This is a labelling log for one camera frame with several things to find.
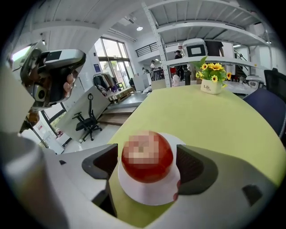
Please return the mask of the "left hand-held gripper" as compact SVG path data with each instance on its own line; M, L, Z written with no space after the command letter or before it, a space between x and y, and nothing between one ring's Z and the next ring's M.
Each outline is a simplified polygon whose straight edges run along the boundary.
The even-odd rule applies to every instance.
M86 54L78 49L49 51L39 41L18 57L12 57L12 61L13 71L34 99L31 109L43 110L68 99L63 85L69 74L81 71Z

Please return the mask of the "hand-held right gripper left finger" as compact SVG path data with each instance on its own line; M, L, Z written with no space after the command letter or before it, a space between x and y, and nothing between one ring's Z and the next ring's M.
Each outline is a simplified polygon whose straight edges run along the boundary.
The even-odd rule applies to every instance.
M118 163L118 145L105 144L57 155L45 150L49 180L67 218L117 218L110 177Z

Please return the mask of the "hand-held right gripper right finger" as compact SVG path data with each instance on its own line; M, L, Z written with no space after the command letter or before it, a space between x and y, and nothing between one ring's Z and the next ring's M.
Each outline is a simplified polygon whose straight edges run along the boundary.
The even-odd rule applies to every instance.
M177 201L146 229L243 229L282 183L279 162L176 145Z

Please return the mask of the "red apple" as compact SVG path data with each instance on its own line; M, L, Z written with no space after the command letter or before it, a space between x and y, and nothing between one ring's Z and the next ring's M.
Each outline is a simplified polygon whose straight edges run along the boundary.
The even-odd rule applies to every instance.
M121 162L126 173L141 183L154 183L171 170L174 156L170 143L161 134L141 131L124 143Z

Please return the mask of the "white plate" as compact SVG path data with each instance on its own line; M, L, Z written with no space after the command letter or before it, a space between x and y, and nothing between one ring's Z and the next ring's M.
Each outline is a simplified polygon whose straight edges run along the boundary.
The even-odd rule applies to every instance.
M124 192L134 201L159 206L173 202L173 196L178 192L177 182L180 180L180 172L176 165L177 145L185 145L181 139L168 133L160 133L170 144L173 153L173 163L170 172L163 179L154 183L141 183L130 177L119 162L118 179Z

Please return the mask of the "person's left hand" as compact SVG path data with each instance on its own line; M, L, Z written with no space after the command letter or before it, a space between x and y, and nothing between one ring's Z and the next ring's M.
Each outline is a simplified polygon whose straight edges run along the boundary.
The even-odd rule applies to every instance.
M67 76L67 81L63 85L65 98L68 98L70 96L74 82L75 82L74 76L72 74L69 74Z

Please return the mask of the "person's right hand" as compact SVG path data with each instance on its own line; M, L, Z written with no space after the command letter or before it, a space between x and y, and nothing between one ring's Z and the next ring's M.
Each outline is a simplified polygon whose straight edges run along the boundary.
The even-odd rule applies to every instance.
M181 181L179 180L179 181L177 182L177 192L173 195L173 201L176 201L177 198L178 198L178 191L179 191L180 185L181 185Z

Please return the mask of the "black swivel chair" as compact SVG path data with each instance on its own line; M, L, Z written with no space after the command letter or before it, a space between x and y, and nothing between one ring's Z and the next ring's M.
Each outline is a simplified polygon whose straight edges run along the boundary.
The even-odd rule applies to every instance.
M72 118L72 119L78 119L79 121L76 125L76 131L84 130L87 132L82 139L83 142L85 142L85 139L88 135L90 135L90 140L94 141L93 131L95 130L102 131L102 128L98 126L98 121L94 116L94 112L92 109L93 95L91 93L88 94L88 100L89 100L89 108L88 108L89 117L87 119L84 119L81 112L78 112L74 114L74 117Z

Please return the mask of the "clothes rack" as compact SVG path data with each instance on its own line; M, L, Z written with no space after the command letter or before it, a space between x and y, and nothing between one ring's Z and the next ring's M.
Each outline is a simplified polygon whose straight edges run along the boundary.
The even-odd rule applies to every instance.
M93 75L93 84L104 94L108 91L116 92L118 90L116 78L112 77L109 73L102 73Z

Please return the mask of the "wooden pallets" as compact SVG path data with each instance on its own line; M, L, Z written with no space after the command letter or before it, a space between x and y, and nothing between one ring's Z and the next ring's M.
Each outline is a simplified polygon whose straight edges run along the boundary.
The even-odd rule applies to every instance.
M121 91L117 91L115 93L111 93L107 97L107 99L110 102L117 103L117 102L120 102L121 100L127 98L128 96L130 96L133 93L134 93L134 88L130 87L130 88L122 89Z

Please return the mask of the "blue chair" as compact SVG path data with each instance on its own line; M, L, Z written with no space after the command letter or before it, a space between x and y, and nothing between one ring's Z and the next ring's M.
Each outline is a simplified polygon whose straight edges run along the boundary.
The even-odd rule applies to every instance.
M259 88L243 100L255 109L281 139L286 128L286 103L274 93Z

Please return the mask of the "sunflowers in white pot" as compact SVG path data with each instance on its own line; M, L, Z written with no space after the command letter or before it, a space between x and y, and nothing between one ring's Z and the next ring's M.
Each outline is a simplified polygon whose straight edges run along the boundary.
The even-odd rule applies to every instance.
M196 79L200 79L201 91L217 95L220 94L222 88L226 87L225 81L231 79L232 73L226 72L225 68L220 63L206 63L207 56L203 57L200 61L192 61L195 67L199 70L195 74Z

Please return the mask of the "black office chair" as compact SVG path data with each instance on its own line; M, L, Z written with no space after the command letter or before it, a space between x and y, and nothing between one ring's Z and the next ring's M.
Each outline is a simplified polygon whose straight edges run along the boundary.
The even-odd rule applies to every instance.
M265 70L266 89L286 103L286 76L280 73L276 68Z

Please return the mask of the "white boxy appliance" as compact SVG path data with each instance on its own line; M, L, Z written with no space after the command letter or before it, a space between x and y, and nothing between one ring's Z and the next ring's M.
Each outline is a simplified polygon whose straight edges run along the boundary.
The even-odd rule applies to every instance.
M185 40L182 44L182 50L185 57L207 56L208 50L206 43L201 38L192 38Z

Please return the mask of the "white metal shelf rack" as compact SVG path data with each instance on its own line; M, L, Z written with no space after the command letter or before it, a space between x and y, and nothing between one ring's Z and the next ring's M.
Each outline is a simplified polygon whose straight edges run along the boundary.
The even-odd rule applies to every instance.
M151 4L142 2L142 8L156 38L162 61L165 83L171 87L170 67L198 61L199 57L169 60L166 47L190 39L227 42L246 47L249 59L221 57L224 65L245 66L250 74L264 77L259 47L271 47L267 30L259 35L255 25L266 29L266 23L254 11L247 10L237 1L224 0L161 0Z

